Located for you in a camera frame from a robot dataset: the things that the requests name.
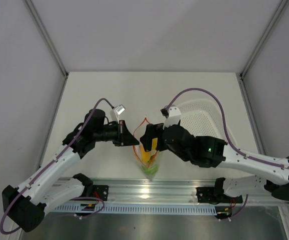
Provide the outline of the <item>yellow pear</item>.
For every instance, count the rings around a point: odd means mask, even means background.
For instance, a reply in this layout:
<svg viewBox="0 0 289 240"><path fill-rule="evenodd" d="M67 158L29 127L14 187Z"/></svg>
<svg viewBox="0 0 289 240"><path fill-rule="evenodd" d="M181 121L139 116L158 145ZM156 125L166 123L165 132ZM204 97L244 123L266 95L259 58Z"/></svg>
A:
<svg viewBox="0 0 289 240"><path fill-rule="evenodd" d="M144 164L148 164L151 160L151 157L152 157L151 152L150 151L146 152L144 147L141 145L140 146L140 160L141 160L141 162Z"/></svg>

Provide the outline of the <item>clear zip top bag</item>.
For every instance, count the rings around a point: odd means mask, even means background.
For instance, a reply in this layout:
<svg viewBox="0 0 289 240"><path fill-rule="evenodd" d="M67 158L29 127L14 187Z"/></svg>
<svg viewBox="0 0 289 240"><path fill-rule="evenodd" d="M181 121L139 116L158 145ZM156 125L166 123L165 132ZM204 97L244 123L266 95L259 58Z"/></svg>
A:
<svg viewBox="0 0 289 240"><path fill-rule="evenodd" d="M138 127L133 131L133 136L140 141L140 137L145 134L146 127L149 125L147 117L143 119L143 121L138 125ZM154 138L152 140L152 148L151 151L146 152L143 144L140 142L139 145L133 145L133 153L139 162L139 167L144 173L145 177L148 180L152 180L160 167L160 153L156 150L158 143L158 139Z"/></svg>

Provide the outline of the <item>green apple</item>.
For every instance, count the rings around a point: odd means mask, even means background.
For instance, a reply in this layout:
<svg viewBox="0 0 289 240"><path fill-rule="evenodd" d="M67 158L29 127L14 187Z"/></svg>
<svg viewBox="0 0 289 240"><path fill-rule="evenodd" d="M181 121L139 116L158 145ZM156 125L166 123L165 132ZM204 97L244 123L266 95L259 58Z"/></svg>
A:
<svg viewBox="0 0 289 240"><path fill-rule="evenodd" d="M151 165L149 167L142 165L141 169L142 169L144 174L146 174L148 176L154 176L157 173L159 166L157 164Z"/></svg>

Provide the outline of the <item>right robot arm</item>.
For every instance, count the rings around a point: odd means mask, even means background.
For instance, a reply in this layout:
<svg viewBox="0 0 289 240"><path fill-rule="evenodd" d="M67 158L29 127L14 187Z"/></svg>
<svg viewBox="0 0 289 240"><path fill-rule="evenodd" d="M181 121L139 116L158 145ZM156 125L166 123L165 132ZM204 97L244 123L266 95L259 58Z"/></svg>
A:
<svg viewBox="0 0 289 240"><path fill-rule="evenodd" d="M278 200L289 201L289 156L271 157L236 148L232 143L212 136L194 136L179 124L165 127L149 124L140 142L146 152L157 140L157 151L168 150L184 162L200 168L226 168L249 173L249 177L218 178L213 197L224 202L229 197L270 193Z"/></svg>

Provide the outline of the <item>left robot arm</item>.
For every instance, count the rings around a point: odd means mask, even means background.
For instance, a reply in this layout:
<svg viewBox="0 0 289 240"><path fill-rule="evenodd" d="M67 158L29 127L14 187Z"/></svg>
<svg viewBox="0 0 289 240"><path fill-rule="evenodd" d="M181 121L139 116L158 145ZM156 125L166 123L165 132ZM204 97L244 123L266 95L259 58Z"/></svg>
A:
<svg viewBox="0 0 289 240"><path fill-rule="evenodd" d="M110 111L111 121L105 123L106 113L92 109L63 140L53 158L17 187L8 185L2 191L3 218L10 218L25 232L34 230L53 209L70 200L91 200L103 203L94 182L82 173L56 188L53 184L78 163L97 142L112 142L116 147L135 146L139 141L130 133L121 118L125 111L118 105Z"/></svg>

